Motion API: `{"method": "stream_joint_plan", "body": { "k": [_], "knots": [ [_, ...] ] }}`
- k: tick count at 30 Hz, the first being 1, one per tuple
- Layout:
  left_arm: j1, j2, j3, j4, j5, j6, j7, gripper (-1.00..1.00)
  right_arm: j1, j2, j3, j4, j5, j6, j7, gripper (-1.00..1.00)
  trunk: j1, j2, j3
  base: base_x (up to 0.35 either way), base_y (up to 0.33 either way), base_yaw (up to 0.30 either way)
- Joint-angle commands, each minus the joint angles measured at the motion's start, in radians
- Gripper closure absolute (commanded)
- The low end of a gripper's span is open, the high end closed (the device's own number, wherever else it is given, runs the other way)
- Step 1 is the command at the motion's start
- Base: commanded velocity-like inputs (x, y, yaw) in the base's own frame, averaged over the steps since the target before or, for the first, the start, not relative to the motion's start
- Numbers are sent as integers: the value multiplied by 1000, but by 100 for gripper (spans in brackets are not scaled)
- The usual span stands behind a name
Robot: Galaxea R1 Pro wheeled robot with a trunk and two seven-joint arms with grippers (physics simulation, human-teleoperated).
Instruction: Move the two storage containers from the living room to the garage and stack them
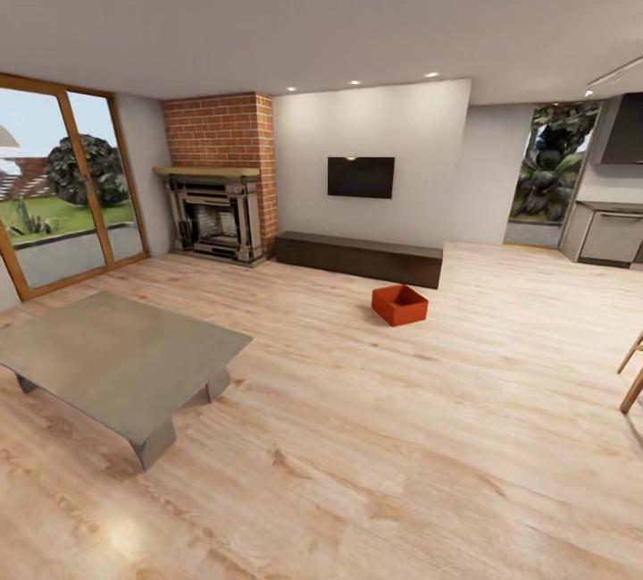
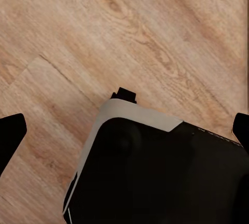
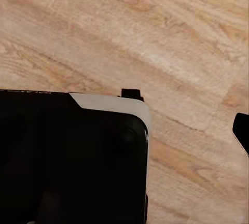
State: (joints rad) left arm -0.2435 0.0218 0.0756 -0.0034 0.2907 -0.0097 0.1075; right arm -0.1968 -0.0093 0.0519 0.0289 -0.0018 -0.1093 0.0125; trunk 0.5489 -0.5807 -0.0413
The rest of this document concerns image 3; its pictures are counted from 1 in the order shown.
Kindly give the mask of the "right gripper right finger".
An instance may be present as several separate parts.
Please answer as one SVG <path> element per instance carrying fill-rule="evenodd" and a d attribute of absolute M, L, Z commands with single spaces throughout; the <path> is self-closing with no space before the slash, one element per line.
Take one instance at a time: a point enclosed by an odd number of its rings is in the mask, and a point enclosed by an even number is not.
<path fill-rule="evenodd" d="M 237 113 L 232 130 L 249 155 L 249 115 Z"/>

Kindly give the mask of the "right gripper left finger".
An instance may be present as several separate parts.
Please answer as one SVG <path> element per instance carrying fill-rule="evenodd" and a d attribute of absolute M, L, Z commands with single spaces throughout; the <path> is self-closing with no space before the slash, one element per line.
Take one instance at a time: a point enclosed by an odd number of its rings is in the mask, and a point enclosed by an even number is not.
<path fill-rule="evenodd" d="M 22 113 L 0 119 L 0 175 L 26 133 L 27 127 Z"/>

